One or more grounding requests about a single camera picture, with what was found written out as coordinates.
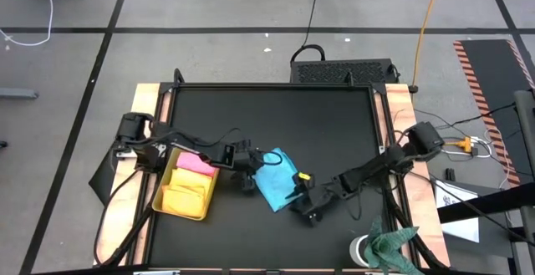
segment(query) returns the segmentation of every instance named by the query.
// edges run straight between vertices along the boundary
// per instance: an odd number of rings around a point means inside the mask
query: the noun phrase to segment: gray floor
[[[313,26],[418,28],[429,0],[318,0]],[[505,0],[520,28],[535,27],[534,0]],[[305,27],[312,0],[125,0],[118,27],[220,28]],[[54,0],[55,27],[106,27],[115,0]],[[0,27],[43,27],[47,0],[0,0]],[[436,0],[432,28],[505,28],[494,0]],[[32,42],[39,34],[14,36]],[[64,184],[40,248],[34,272],[89,267],[102,206],[87,185],[117,128],[130,109],[138,83],[170,80],[179,67],[188,82],[288,82],[289,59],[302,34],[114,34],[89,104]],[[48,189],[58,168],[89,73],[103,35],[54,34],[36,48],[0,43],[0,86],[29,87],[40,98],[0,100],[0,273],[18,273]],[[426,35],[420,57],[418,109],[447,120],[476,115],[478,110],[461,71],[455,40],[509,38],[507,35]],[[522,36],[532,56],[535,36]],[[416,34],[311,34],[328,59],[391,58],[410,82]],[[304,53],[301,59],[316,59]],[[419,120],[433,120],[417,114]],[[485,126],[461,126],[482,136]],[[504,174],[492,160],[452,164],[439,156],[432,173],[446,167],[460,181],[497,186]],[[479,257],[451,250],[453,266],[464,271],[508,273],[500,257]]]

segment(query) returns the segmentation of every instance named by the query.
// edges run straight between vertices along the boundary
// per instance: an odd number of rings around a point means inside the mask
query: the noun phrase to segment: wooden table frame
[[[138,84],[131,111],[153,115],[155,113],[159,89],[160,84]],[[403,131],[414,125],[416,123],[415,113],[407,85],[387,84],[386,91],[394,130]],[[386,141],[388,138],[386,135],[385,113],[382,109],[383,105],[378,94],[376,94],[374,98],[382,139],[383,141]],[[160,121],[167,120],[170,102],[171,93],[167,92],[164,94],[162,102],[163,105],[161,107]],[[133,158],[120,160],[118,162],[112,191],[132,173],[134,164],[135,159]],[[416,162],[413,172],[429,178],[427,165],[424,162]],[[128,182],[117,192],[115,198],[108,206],[108,211],[104,217],[102,230],[97,244],[97,253],[101,261],[107,259],[114,252],[133,225],[138,197],[140,196],[141,177],[142,175],[139,174],[133,180]],[[446,250],[446,244],[444,243],[444,237],[442,235],[441,224],[436,210],[431,184],[415,176],[406,176],[404,182],[413,225],[420,228],[418,231],[419,235],[428,248],[433,251],[438,260],[449,266],[450,261]],[[152,193],[154,184],[155,177],[152,176],[149,184],[147,184],[147,195]],[[395,199],[400,203],[398,190],[399,189],[395,192]],[[133,256],[134,264],[141,264],[143,262],[143,256],[146,250],[147,229],[148,222],[144,225],[137,237]],[[410,255],[408,247],[403,249],[403,253],[407,257]],[[421,256],[420,263],[422,267],[427,267]]]

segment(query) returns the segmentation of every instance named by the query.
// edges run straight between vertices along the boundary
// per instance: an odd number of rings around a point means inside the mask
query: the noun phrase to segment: pink sponge
[[[202,162],[198,155],[187,152],[182,152],[178,156],[176,167],[207,176],[214,176],[214,172],[216,171],[215,167]]]

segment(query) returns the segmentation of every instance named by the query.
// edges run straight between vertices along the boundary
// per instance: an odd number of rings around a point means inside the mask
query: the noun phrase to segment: white paper
[[[442,186],[450,193],[456,195],[463,201],[467,201],[477,197],[473,191],[467,191],[457,186],[452,186],[441,181],[436,181],[436,185]],[[436,208],[456,204],[460,202],[452,195],[443,191],[440,187],[435,187]],[[457,222],[449,222],[442,224],[442,231],[452,236],[464,238],[468,241],[479,242],[479,220],[475,217]]]

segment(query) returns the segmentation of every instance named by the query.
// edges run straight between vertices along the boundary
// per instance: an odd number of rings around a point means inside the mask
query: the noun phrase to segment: wooden board
[[[155,105],[158,95],[158,84],[138,84],[135,92],[132,111],[145,112],[154,114]],[[387,84],[387,96],[390,106],[390,114],[394,123],[394,129],[403,131],[416,123],[416,118],[412,103],[410,101],[409,90],[405,84]],[[380,130],[383,135],[383,141],[386,141],[386,125],[384,111],[380,103],[380,97],[375,96],[377,113],[379,116]],[[167,105],[169,98],[164,103],[162,116],[160,120],[167,118]],[[117,174],[114,180],[114,189],[118,186],[132,171],[135,160],[120,161],[117,167]],[[415,173],[428,177],[427,166],[423,162],[415,163],[413,170]],[[104,219],[102,233],[98,244],[98,253],[101,261],[104,261],[117,246],[122,242],[125,234],[132,227],[132,221],[135,213],[137,197],[140,191],[141,176],[128,183],[124,190],[117,193],[115,199],[110,203],[110,207]],[[409,201],[410,213],[415,226],[419,226],[418,231],[425,244],[430,248],[436,257],[445,265],[450,265],[450,260],[442,235],[441,224],[436,211],[435,198],[431,185],[415,176],[405,177],[405,187]],[[145,251],[146,226],[138,236],[138,243],[135,253],[135,263],[141,263],[143,252]]]

